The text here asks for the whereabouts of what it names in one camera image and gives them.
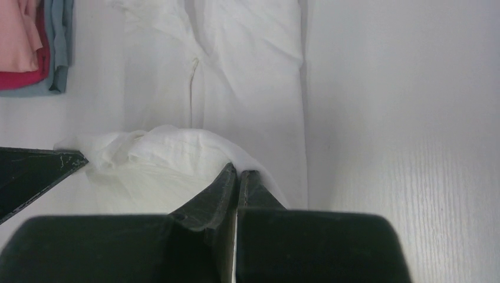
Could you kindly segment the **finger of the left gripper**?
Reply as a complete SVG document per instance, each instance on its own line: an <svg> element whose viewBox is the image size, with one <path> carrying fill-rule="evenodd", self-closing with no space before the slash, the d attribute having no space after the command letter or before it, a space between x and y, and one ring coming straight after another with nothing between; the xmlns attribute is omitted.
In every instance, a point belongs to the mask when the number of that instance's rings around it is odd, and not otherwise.
<svg viewBox="0 0 500 283"><path fill-rule="evenodd" d="M87 164L77 150L1 147L1 223Z"/></svg>

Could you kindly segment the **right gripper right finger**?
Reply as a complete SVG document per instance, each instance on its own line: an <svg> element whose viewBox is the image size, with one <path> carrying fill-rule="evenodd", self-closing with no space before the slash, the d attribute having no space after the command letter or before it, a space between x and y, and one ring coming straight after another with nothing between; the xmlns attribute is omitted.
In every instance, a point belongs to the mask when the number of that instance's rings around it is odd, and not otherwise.
<svg viewBox="0 0 500 283"><path fill-rule="evenodd" d="M241 175L236 220L236 282L411 280L385 218L286 209L257 171Z"/></svg>

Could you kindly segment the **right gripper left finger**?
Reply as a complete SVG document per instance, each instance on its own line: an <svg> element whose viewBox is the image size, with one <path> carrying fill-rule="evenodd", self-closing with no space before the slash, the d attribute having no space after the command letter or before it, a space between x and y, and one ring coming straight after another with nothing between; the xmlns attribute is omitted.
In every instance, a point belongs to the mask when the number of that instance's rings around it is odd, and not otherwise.
<svg viewBox="0 0 500 283"><path fill-rule="evenodd" d="M217 237L237 184L227 164L167 215L31 218L1 252L1 281L220 282Z"/></svg>

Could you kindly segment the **white t shirt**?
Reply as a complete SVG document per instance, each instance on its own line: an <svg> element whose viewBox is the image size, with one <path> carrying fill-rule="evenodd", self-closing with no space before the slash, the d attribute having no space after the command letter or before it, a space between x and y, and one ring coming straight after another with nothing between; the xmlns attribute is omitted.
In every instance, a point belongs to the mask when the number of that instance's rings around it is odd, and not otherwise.
<svg viewBox="0 0 500 283"><path fill-rule="evenodd" d="M308 205L297 1L110 1L124 23L121 130L62 142L88 159L77 210L169 213L232 164Z"/></svg>

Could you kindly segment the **folded red t shirt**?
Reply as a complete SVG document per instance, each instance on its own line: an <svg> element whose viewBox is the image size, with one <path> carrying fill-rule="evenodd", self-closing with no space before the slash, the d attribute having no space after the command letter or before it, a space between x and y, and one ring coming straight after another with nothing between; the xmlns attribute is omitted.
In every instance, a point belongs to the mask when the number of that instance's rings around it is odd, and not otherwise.
<svg viewBox="0 0 500 283"><path fill-rule="evenodd" d="M50 46L45 31L43 2L37 9L36 26L42 42L42 48L37 51L38 69L25 73L1 71L1 90L15 90L42 81L48 77L50 67Z"/></svg>

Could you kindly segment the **folded pink t shirt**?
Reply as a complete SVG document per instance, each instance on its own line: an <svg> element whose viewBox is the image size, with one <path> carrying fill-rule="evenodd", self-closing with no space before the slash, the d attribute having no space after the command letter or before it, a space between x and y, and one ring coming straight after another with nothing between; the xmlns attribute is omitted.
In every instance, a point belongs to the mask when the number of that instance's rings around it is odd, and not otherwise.
<svg viewBox="0 0 500 283"><path fill-rule="evenodd" d="M40 1L1 0L1 71L25 73L38 69L42 42L36 26Z"/></svg>

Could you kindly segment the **folded teal t shirt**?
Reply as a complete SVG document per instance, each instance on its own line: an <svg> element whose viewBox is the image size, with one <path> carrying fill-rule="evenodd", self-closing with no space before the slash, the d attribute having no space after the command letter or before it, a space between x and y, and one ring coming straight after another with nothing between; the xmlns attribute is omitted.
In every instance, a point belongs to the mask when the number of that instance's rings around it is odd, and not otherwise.
<svg viewBox="0 0 500 283"><path fill-rule="evenodd" d="M1 90L1 97L35 97L66 91L73 41L73 1L42 1L45 31L50 46L48 77L15 90Z"/></svg>

